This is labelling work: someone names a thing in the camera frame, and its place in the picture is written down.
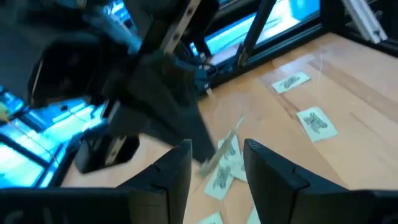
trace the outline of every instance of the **scattered card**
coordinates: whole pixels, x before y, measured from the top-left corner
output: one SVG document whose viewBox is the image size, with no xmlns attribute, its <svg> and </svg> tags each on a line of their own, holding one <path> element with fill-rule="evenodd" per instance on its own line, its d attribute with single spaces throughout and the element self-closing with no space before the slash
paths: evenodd
<svg viewBox="0 0 398 224">
<path fill-rule="evenodd" d="M 243 162 L 242 157 L 239 162 L 233 164 L 232 169 L 231 169 L 231 175 L 235 178 L 238 178 L 239 180 L 248 182 L 248 178 L 246 177 L 246 171 L 244 169 L 244 162 Z"/>
<path fill-rule="evenodd" d="M 250 213 L 247 224 L 261 224 L 259 214 L 257 213 L 257 209 L 255 207 Z"/>
<path fill-rule="evenodd" d="M 231 166 L 219 165 L 205 187 L 205 193 L 223 200 L 231 187 L 234 177 L 231 175 Z"/>
<path fill-rule="evenodd" d="M 218 140 L 218 148 L 224 143 L 224 139 Z M 220 159 L 221 166 L 231 165 L 241 160 L 241 152 L 239 150 L 239 143 L 237 135 L 234 135 L 231 141 L 231 145 L 223 157 Z"/>
<path fill-rule="evenodd" d="M 291 90 L 295 88 L 296 86 L 299 86 L 306 81 L 310 80 L 311 78 L 306 75 L 303 72 L 298 72 L 292 76 L 289 76 L 283 80 L 277 81 L 274 84 L 272 84 L 272 87 L 274 87 L 275 91 L 277 93 L 284 93 L 288 90 Z"/>
<path fill-rule="evenodd" d="M 300 111 L 297 116 L 312 142 L 332 138 L 338 134 L 334 125 L 319 107 Z"/>
<path fill-rule="evenodd" d="M 199 221 L 197 224 L 223 224 L 223 219 L 221 218 L 221 213 L 216 212 L 202 221 Z"/>
</svg>

